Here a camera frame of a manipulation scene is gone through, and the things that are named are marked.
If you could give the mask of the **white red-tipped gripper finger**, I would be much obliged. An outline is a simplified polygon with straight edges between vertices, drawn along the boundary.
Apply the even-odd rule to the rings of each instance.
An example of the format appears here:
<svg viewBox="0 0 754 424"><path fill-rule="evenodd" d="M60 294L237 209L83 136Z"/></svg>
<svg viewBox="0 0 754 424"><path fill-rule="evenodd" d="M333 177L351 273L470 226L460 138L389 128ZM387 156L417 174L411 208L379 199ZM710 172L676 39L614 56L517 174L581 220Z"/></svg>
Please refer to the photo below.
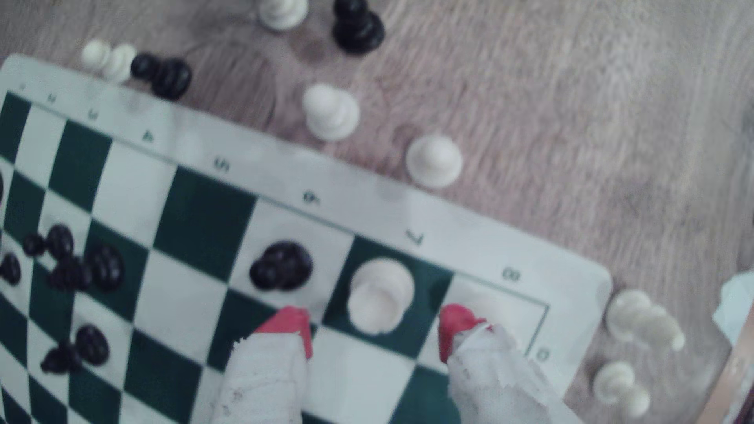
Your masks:
<svg viewBox="0 0 754 424"><path fill-rule="evenodd" d="M283 307L234 342L212 423L302 423L312 356L308 311Z"/></svg>
<svg viewBox="0 0 754 424"><path fill-rule="evenodd" d="M463 423L580 423L506 329L463 305L439 311L439 358Z"/></svg>

